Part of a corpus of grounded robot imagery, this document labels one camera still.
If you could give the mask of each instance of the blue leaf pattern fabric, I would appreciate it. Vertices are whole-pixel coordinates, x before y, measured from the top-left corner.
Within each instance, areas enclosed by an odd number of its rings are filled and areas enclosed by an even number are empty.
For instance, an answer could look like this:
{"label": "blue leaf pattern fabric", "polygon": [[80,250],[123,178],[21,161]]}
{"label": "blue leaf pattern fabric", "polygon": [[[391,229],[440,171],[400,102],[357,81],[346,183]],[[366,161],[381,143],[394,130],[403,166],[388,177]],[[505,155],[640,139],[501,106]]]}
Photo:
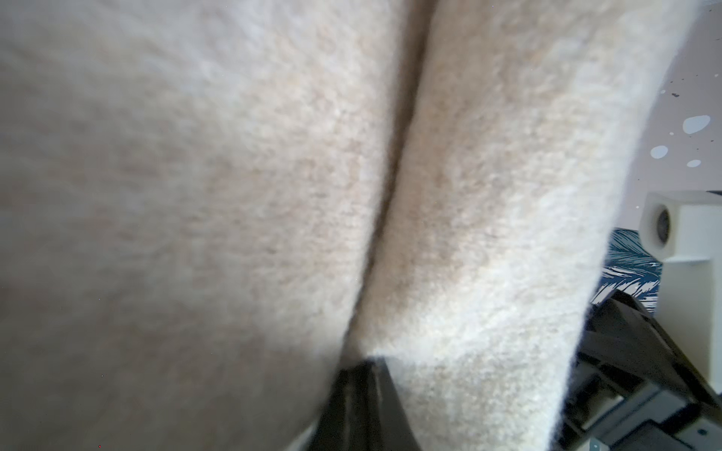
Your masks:
{"label": "blue leaf pattern fabric", "polygon": [[592,303],[605,300],[615,289],[639,299],[654,312],[657,304],[662,263],[649,255],[639,240],[639,232],[615,229],[609,238],[604,270]]}

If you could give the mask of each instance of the round hole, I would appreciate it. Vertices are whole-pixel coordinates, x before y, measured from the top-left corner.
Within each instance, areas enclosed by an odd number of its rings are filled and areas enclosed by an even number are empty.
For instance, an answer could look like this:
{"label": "round hole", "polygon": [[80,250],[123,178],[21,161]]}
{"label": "round hole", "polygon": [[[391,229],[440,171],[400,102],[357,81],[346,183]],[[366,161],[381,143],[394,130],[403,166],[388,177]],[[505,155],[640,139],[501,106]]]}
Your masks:
{"label": "round hole", "polygon": [[669,211],[664,209],[657,217],[657,236],[662,244],[667,244],[669,240]]}

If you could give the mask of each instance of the fuzzy fabric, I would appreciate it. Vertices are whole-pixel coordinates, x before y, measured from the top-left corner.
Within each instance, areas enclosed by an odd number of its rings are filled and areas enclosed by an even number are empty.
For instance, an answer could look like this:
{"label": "fuzzy fabric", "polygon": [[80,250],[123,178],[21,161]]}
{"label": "fuzzy fabric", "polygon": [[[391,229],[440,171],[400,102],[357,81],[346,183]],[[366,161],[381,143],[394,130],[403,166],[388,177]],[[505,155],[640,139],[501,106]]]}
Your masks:
{"label": "fuzzy fabric", "polygon": [[278,450],[314,420],[429,14],[3,4],[1,449]]}
{"label": "fuzzy fabric", "polygon": [[360,297],[425,451],[542,449],[694,5],[6,1],[0,447],[282,449]]}
{"label": "fuzzy fabric", "polygon": [[424,451],[543,450],[645,118],[695,3],[442,1],[348,342]]}

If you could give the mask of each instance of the beige fleece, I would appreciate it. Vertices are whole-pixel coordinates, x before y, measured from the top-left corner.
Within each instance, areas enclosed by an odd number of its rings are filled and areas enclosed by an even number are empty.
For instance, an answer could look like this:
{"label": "beige fleece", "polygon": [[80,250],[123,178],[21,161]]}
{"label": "beige fleece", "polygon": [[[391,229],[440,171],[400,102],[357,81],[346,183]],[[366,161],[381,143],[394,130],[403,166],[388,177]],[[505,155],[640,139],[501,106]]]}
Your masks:
{"label": "beige fleece", "polygon": [[357,301],[415,0],[0,9],[0,448],[278,450]]}
{"label": "beige fleece", "polygon": [[439,3],[348,343],[425,451],[543,450],[635,142],[693,2]]}
{"label": "beige fleece", "polygon": [[693,9],[5,2],[0,447],[279,450],[362,294],[425,451],[543,448]]}

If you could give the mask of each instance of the white paint spot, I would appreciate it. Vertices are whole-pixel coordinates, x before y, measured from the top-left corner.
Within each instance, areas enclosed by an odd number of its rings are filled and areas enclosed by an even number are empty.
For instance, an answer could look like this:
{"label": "white paint spot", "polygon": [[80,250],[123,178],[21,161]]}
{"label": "white paint spot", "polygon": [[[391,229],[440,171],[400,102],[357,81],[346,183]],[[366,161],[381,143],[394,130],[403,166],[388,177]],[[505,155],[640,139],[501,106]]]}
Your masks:
{"label": "white paint spot", "polygon": [[654,159],[660,159],[667,155],[667,152],[669,152],[667,146],[657,146],[653,147],[652,150],[649,151],[649,155],[651,155]]}
{"label": "white paint spot", "polygon": [[711,120],[712,118],[706,114],[701,116],[692,116],[691,118],[684,119],[684,122],[682,123],[682,130],[684,130],[684,132],[688,135],[697,133],[704,127],[708,126]]}

